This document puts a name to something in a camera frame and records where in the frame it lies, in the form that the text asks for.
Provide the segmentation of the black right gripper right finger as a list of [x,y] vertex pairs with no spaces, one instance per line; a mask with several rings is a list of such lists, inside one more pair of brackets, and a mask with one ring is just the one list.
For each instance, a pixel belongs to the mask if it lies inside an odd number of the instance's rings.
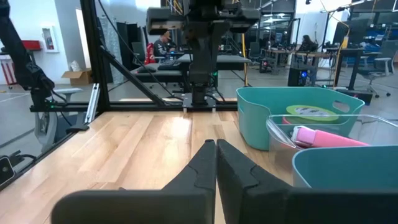
[[216,145],[226,224],[398,224],[398,191],[293,187],[228,141]]

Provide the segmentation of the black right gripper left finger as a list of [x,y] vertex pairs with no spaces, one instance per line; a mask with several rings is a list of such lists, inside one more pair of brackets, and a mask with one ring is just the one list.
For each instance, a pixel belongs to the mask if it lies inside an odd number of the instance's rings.
[[82,190],[60,199],[52,224],[213,224],[216,144],[208,139],[160,190]]

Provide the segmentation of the pink and white stapler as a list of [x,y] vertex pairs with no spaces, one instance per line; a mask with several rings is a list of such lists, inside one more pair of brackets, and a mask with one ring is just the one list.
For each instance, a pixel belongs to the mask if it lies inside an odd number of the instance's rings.
[[303,147],[346,147],[368,145],[365,142],[357,141],[319,129],[310,129],[306,126],[295,126],[291,140]]

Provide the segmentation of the green tape roll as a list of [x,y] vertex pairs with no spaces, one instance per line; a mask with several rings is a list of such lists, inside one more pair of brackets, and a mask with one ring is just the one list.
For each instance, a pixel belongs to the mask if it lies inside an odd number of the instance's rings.
[[286,112],[291,118],[302,118],[310,121],[332,122],[338,119],[338,115],[330,110],[309,105],[290,105]]

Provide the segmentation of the person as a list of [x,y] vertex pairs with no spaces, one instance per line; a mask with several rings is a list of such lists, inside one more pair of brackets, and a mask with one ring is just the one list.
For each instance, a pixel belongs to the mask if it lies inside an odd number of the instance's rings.
[[308,35],[302,37],[302,44],[299,47],[299,52],[314,52],[318,48],[318,45],[314,43]]
[[175,47],[170,47],[168,43],[171,41],[170,32],[166,31],[160,35],[159,39],[154,42],[154,55],[156,57],[167,57],[169,53],[175,51]]

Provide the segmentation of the black desk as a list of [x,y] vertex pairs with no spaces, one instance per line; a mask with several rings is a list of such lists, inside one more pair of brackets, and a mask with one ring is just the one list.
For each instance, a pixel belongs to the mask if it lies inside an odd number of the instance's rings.
[[[183,76],[189,71],[190,57],[185,54],[176,59],[180,64],[178,70],[158,70],[158,63],[149,64],[150,68],[156,69],[153,75],[161,83],[182,83]],[[238,55],[219,55],[217,58],[216,71],[220,70],[244,70],[244,64],[249,63],[250,60]],[[155,80],[146,71],[139,72],[139,69],[131,70],[141,82],[155,83]]]

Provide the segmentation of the clear plastic bin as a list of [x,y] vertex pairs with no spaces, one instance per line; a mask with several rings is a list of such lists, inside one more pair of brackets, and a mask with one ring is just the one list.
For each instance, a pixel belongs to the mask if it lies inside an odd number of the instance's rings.
[[267,119],[269,157],[277,167],[291,171],[292,158],[303,147],[291,140],[295,126],[306,126],[365,142],[367,146],[398,145],[398,119],[385,119],[370,114],[341,114],[332,122],[291,118],[289,114],[272,115]]

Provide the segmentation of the light teal plastic bin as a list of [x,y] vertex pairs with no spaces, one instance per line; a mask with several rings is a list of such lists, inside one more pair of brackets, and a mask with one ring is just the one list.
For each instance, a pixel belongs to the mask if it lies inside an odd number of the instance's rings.
[[269,150],[266,126],[270,115],[287,114],[289,106],[311,106],[335,114],[358,114],[363,100],[319,87],[245,87],[236,90],[239,131],[246,143],[258,150]]

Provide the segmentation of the dark teal plastic bin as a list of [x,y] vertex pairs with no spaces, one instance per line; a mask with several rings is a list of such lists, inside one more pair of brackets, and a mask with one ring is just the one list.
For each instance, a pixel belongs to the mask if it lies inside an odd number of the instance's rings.
[[292,173],[295,187],[398,190],[398,145],[302,150]]

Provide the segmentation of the cardboard box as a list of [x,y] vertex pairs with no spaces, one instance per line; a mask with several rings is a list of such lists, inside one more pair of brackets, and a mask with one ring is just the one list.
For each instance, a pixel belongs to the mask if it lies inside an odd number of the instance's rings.
[[93,82],[92,79],[92,71],[91,70],[82,70],[82,71],[66,71],[62,75],[62,78],[69,79],[70,84],[75,85],[88,85]]

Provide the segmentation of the white fire extinguisher cabinet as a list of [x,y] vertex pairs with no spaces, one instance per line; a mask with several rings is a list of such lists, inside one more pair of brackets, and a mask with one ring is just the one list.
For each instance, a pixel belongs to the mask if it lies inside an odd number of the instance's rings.
[[44,50],[48,53],[59,53],[58,44],[53,26],[42,27]]

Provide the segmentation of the black computer tower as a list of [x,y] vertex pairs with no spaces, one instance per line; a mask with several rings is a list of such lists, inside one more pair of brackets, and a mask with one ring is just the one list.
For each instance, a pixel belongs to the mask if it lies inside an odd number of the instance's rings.
[[307,82],[308,71],[290,68],[287,86],[305,86]]

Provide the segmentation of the grey office chair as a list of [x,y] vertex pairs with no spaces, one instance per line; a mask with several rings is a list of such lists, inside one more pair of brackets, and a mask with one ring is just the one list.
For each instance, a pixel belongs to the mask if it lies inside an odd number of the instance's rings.
[[359,67],[358,73],[365,79],[369,80],[367,90],[370,91],[375,98],[379,98],[380,94],[373,87],[373,81],[385,77],[392,76],[395,72],[394,57],[398,50],[398,40],[385,41],[373,61],[373,66]]

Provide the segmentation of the black rig frame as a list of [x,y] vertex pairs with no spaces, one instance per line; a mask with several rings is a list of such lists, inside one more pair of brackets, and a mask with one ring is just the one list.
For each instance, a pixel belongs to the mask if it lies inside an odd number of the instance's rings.
[[[135,75],[130,73],[121,63],[119,63],[104,48],[100,37],[100,24],[95,10],[95,0],[80,0],[83,11],[83,20],[88,41],[89,56],[91,58],[91,69],[94,75],[94,81],[99,83],[100,94],[96,113],[109,111],[182,111],[182,101],[176,98],[167,98],[166,100],[155,95],[147,88]],[[106,67],[112,65],[117,68],[129,82],[134,84],[146,99],[138,101],[115,101],[109,100],[108,86],[106,83]],[[66,106],[50,108],[54,112],[84,112],[87,111],[89,102],[70,102]]]

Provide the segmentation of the silver metal bracket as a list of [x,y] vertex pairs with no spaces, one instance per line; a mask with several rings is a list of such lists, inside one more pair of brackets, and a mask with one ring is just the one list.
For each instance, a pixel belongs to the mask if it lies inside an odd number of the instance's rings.
[[95,83],[93,85],[90,101],[88,103],[88,108],[85,116],[85,123],[91,123],[94,120],[96,109],[98,106],[99,95],[100,95],[100,84]]

